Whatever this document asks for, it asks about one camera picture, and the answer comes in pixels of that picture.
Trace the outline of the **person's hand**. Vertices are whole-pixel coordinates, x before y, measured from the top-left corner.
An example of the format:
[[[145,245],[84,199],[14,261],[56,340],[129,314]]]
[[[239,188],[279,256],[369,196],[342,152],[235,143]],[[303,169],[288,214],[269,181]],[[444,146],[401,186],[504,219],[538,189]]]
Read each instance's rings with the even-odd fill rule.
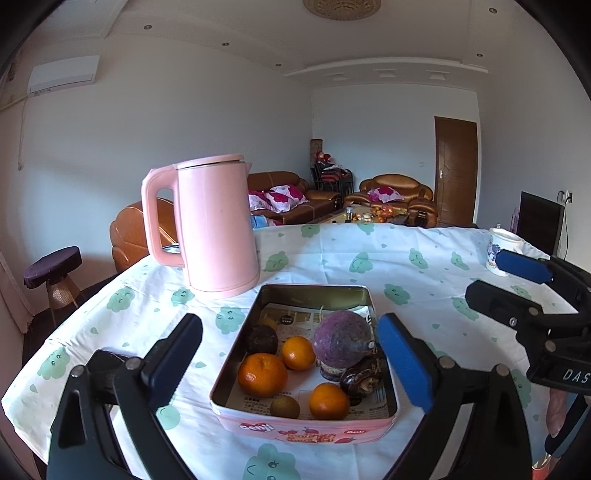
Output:
[[[562,429],[567,415],[568,392],[550,389],[549,402],[546,412],[546,425],[548,433],[555,438]]]

